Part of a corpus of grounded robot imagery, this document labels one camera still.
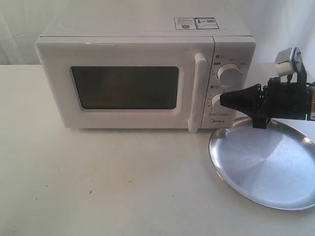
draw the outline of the microwave door handle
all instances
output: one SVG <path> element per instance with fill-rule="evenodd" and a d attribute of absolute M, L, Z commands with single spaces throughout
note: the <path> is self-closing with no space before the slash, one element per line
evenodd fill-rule
<path fill-rule="evenodd" d="M 195 133 L 201 127 L 203 110 L 207 95 L 210 66 L 203 53 L 195 55 L 195 77 L 193 82 L 190 118 L 188 131 Z"/>

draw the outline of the metal tray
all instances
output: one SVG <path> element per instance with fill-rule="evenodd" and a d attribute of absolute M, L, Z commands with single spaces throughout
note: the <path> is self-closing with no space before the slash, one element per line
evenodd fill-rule
<path fill-rule="evenodd" d="M 292 127 L 273 120 L 253 129 L 239 118 L 212 134 L 209 152 L 220 177 L 248 199 L 283 210 L 315 206 L 315 144 Z"/>

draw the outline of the tabletop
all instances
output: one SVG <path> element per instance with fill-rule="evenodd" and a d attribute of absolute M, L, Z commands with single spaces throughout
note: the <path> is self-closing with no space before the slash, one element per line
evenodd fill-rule
<path fill-rule="evenodd" d="M 272 77 L 253 64 L 246 86 Z M 67 129 L 40 65 L 0 66 L 1 236 L 314 235 L 315 210 L 251 202 L 217 175 L 211 130 Z M 315 122 L 285 121 L 315 140 Z"/>

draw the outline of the control panel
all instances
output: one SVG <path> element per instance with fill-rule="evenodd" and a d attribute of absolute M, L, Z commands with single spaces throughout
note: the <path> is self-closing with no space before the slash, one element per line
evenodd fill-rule
<path fill-rule="evenodd" d="M 220 105 L 224 92 L 244 86 L 256 43 L 250 36 L 214 37 L 215 50 L 211 65 L 201 128 L 230 128 L 236 111 Z"/>

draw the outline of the microwave window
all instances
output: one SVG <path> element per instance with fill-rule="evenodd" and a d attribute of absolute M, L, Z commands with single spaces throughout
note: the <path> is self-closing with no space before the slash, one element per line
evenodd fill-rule
<path fill-rule="evenodd" d="M 84 109 L 174 109 L 179 69 L 170 66 L 73 66 Z"/>

